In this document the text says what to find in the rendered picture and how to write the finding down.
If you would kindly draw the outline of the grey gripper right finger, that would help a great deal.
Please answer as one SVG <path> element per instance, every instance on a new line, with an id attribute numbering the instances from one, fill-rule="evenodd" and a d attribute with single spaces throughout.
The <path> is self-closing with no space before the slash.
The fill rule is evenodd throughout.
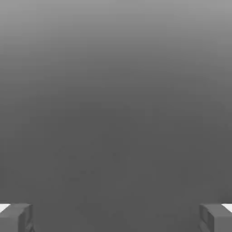
<path id="1" fill-rule="evenodd" d="M 232 232 L 232 203 L 199 205 L 199 232 Z"/>

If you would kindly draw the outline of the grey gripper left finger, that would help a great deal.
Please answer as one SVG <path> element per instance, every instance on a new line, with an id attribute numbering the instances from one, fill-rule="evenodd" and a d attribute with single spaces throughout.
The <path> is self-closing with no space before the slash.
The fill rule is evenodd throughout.
<path id="1" fill-rule="evenodd" d="M 34 232 L 33 205 L 0 203 L 0 232 Z"/>

